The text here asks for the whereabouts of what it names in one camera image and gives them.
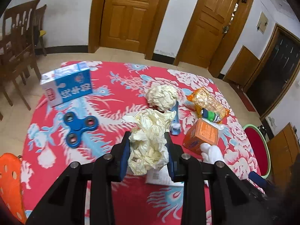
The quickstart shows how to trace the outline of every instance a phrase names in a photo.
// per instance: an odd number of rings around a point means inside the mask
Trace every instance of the baseboard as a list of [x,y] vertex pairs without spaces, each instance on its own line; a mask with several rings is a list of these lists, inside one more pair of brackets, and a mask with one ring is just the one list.
[[271,130],[271,127],[266,119],[262,120],[262,125],[264,126],[265,130],[267,131],[267,135],[269,137],[269,140],[274,138],[274,134]]
[[[88,46],[53,46],[46,47],[47,54],[52,53],[88,53]],[[35,49],[36,55],[43,55],[41,48]]]
[[222,79],[224,78],[224,76],[225,76],[225,74],[220,73],[220,74],[218,75],[218,79],[222,80]]
[[153,53],[151,60],[172,65],[175,58]]

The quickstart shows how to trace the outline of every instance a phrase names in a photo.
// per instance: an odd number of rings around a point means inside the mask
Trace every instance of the fidget spinner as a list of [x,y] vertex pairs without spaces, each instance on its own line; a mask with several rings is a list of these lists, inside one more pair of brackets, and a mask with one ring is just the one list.
[[64,115],[64,123],[71,128],[66,137],[66,143],[71,148],[80,145],[83,132],[93,131],[98,127],[98,119],[95,116],[79,119],[74,112],[67,112]]

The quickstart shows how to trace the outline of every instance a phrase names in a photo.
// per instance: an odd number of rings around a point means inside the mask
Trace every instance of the door lock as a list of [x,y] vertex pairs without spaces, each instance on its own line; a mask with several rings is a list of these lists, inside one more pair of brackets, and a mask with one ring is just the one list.
[[284,89],[287,86],[287,80],[284,81],[285,83],[283,84],[282,88]]
[[228,32],[228,30],[229,30],[229,26],[228,26],[228,25],[227,25],[227,26],[224,26],[224,27],[223,27],[222,34],[226,34],[226,33]]

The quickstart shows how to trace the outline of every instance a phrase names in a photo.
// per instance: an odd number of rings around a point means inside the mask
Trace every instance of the orange snack bag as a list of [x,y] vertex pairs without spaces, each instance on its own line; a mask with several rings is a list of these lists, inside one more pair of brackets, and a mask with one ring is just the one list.
[[186,133],[183,139],[183,146],[200,155],[202,152],[200,145],[202,143],[209,143],[216,146],[218,139],[218,129],[200,118]]
[[217,113],[220,119],[223,119],[229,115],[229,109],[223,107],[222,104],[218,102],[207,89],[205,89],[205,87],[196,89],[191,95],[187,96],[187,99],[195,104],[199,118],[202,117],[202,108]]

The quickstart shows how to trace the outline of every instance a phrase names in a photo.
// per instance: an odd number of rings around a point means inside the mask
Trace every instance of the blue box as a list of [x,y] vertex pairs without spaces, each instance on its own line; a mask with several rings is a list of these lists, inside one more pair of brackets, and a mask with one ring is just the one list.
[[42,74],[40,85],[51,107],[92,93],[90,69],[85,62]]

